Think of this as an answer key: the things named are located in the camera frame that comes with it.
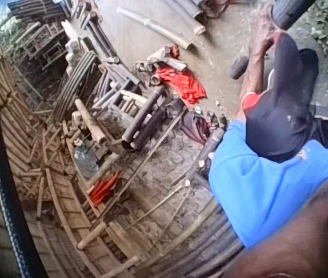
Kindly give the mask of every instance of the man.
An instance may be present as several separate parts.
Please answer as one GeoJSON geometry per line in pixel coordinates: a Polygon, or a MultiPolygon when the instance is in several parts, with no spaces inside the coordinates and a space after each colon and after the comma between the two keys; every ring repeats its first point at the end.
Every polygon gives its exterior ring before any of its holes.
{"type": "Polygon", "coordinates": [[[281,228],[328,179],[328,121],[307,109],[317,76],[313,50],[276,36],[268,9],[259,14],[240,110],[218,146],[212,191],[246,247],[281,228]],[[273,89],[261,93],[266,51],[276,41],[273,89]]]}

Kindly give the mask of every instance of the concrete floor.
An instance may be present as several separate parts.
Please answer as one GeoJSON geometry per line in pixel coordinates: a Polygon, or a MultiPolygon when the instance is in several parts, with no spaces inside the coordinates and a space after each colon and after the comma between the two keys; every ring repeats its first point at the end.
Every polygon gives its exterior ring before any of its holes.
{"type": "MultiPolygon", "coordinates": [[[[235,81],[227,74],[239,50],[249,43],[255,5],[231,5],[219,19],[209,20],[207,31],[196,36],[182,20],[160,0],[99,0],[97,2],[103,18],[101,26],[116,49],[119,57],[130,68],[134,62],[144,60],[163,45],[170,43],[166,38],[147,29],[137,22],[116,12],[118,6],[128,8],[154,19],[182,33],[196,46],[196,53],[181,49],[180,59],[203,84],[207,98],[200,101],[203,112],[211,110],[232,117],[236,112],[242,78],[235,81]],[[221,103],[222,110],[216,107],[221,103]]],[[[289,33],[300,48],[310,47],[317,51],[320,73],[316,83],[313,103],[328,107],[328,57],[311,36],[311,26],[300,19],[289,33]]]]}

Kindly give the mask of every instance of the bamboo tube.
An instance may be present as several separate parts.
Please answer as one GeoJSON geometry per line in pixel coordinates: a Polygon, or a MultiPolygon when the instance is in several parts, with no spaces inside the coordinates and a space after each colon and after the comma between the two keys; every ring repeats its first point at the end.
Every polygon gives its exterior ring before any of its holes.
{"type": "Polygon", "coordinates": [[[196,18],[200,14],[203,13],[203,11],[195,5],[191,0],[175,0],[181,7],[193,18],[196,18]]]}
{"type": "Polygon", "coordinates": [[[100,278],[112,278],[115,277],[116,275],[122,273],[124,270],[127,270],[134,264],[136,264],[138,261],[140,261],[138,256],[131,257],[131,259],[127,260],[124,264],[118,266],[117,268],[109,271],[106,274],[103,274],[100,278]]]}
{"type": "Polygon", "coordinates": [[[164,27],[155,20],[143,16],[142,14],[121,7],[118,7],[116,11],[138,23],[141,23],[143,26],[146,26],[147,28],[159,33],[160,35],[174,42],[175,44],[181,46],[183,49],[188,49],[192,45],[192,43],[185,39],[182,35],[174,32],[169,28],[164,27]]]}
{"type": "Polygon", "coordinates": [[[152,110],[152,107],[154,106],[154,104],[156,103],[156,101],[158,100],[158,98],[161,96],[163,92],[164,92],[163,86],[158,86],[154,89],[147,102],[144,104],[142,109],[139,110],[136,117],[134,117],[134,121],[124,131],[122,135],[124,141],[131,142],[134,134],[141,127],[147,114],[149,113],[150,110],[152,110]]]}
{"type": "Polygon", "coordinates": [[[102,231],[106,229],[106,223],[101,222],[98,224],[98,226],[92,230],[88,235],[86,235],[77,245],[76,248],[78,250],[84,250],[84,248],[91,242],[93,241],[96,237],[100,235],[102,231]]]}
{"type": "Polygon", "coordinates": [[[192,32],[196,36],[200,36],[202,33],[205,32],[205,26],[202,25],[200,22],[196,21],[192,15],[188,14],[187,11],[182,7],[182,5],[179,4],[175,0],[161,0],[164,2],[169,8],[171,8],[172,11],[174,11],[180,19],[182,19],[183,22],[187,26],[189,26],[192,29],[192,32]]]}

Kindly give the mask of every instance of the wood plank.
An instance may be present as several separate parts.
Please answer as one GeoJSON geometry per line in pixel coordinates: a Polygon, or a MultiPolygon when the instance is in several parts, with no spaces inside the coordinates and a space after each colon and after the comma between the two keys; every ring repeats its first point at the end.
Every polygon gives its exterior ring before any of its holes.
{"type": "Polygon", "coordinates": [[[48,238],[43,230],[43,226],[42,226],[42,223],[40,221],[38,221],[38,228],[39,228],[39,231],[43,237],[43,240],[44,240],[44,243],[48,249],[48,252],[49,254],[51,255],[52,259],[53,259],[53,262],[56,264],[57,268],[59,269],[60,271],[60,274],[62,277],[67,277],[67,274],[65,273],[65,270],[63,269],[63,267],[61,266],[61,263],[59,261],[59,259],[56,257],[55,253],[53,252],[53,249],[48,241],[48,238]]]}
{"type": "MultiPolygon", "coordinates": [[[[60,207],[59,204],[59,200],[56,196],[56,191],[54,190],[54,186],[53,186],[53,182],[52,182],[52,176],[50,173],[50,170],[48,168],[46,168],[46,176],[47,176],[47,182],[48,182],[48,186],[52,195],[52,199],[53,199],[53,203],[54,206],[56,208],[57,214],[60,217],[60,221],[63,224],[63,227],[65,229],[65,232],[67,234],[67,236],[69,237],[72,245],[74,247],[76,247],[76,244],[78,243],[77,240],[75,239],[75,236],[72,232],[72,230],[70,229],[70,226],[68,225],[68,221],[60,207]]],[[[84,262],[84,264],[87,266],[87,268],[91,271],[91,273],[93,274],[94,277],[98,278],[101,276],[101,273],[99,272],[99,270],[92,264],[92,262],[89,260],[89,258],[87,257],[87,255],[83,252],[83,251],[79,251],[75,248],[75,251],[79,254],[79,256],[81,257],[82,261],[84,262]]]]}

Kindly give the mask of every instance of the bamboo pole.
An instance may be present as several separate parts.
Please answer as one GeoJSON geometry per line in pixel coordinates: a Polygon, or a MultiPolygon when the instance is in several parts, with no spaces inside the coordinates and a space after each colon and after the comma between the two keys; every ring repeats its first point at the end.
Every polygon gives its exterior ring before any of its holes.
{"type": "Polygon", "coordinates": [[[106,274],[103,274],[100,278],[112,278],[115,277],[116,275],[122,273],[124,270],[127,270],[137,262],[139,262],[140,259],[138,256],[131,257],[131,259],[127,260],[124,264],[118,266],[117,268],[109,271],[106,274]]]}
{"type": "MultiPolygon", "coordinates": [[[[177,177],[170,185],[169,188],[171,188],[173,185],[178,184],[186,175],[186,172],[183,172],[179,177],[177,177]]],[[[139,219],[135,220],[132,224],[130,224],[126,230],[130,229],[131,227],[135,226],[138,222],[140,222],[143,218],[148,216],[150,213],[152,213],[154,210],[156,210],[158,207],[160,207],[162,204],[164,204],[166,201],[168,201],[174,194],[176,194],[179,190],[183,188],[183,185],[177,186],[175,190],[173,190],[171,193],[169,193],[164,199],[162,199],[159,203],[157,203],[154,207],[152,207],[148,212],[146,212],[144,215],[142,215],[139,219]]]]}
{"type": "Polygon", "coordinates": [[[84,248],[92,242],[96,237],[100,235],[102,231],[106,229],[106,223],[101,222],[98,224],[98,226],[92,230],[90,233],[88,233],[83,239],[76,245],[77,249],[84,250],[84,248]]]}
{"type": "Polygon", "coordinates": [[[8,14],[7,18],[4,19],[4,21],[1,22],[0,24],[0,29],[13,17],[11,13],[8,14]]]}
{"type": "Polygon", "coordinates": [[[88,112],[87,108],[85,108],[83,102],[80,99],[75,100],[75,106],[78,109],[78,111],[81,113],[81,116],[87,125],[90,134],[92,135],[92,138],[98,143],[101,144],[105,139],[106,135],[103,133],[101,128],[99,127],[99,124],[95,121],[95,119],[92,118],[90,113],[88,112]]]}
{"type": "Polygon", "coordinates": [[[111,200],[110,204],[105,208],[105,210],[97,217],[96,221],[93,223],[93,225],[90,227],[90,230],[94,229],[97,225],[98,222],[103,219],[103,217],[111,210],[111,208],[114,206],[114,204],[120,199],[122,194],[124,193],[125,190],[128,189],[130,184],[133,182],[134,178],[139,174],[139,172],[142,171],[143,166],[148,162],[150,157],[154,154],[154,152],[159,148],[161,143],[164,141],[166,136],[170,133],[170,131],[175,127],[175,125],[179,122],[179,120],[182,118],[183,114],[185,113],[186,108],[183,107],[183,110],[178,113],[178,115],[171,121],[170,125],[166,129],[166,131],[161,135],[160,139],[156,142],[154,147],[149,151],[149,153],[146,154],[145,158],[142,160],[138,168],[134,171],[134,173],[130,176],[129,180],[127,183],[124,185],[124,187],[119,191],[118,194],[111,200]]]}

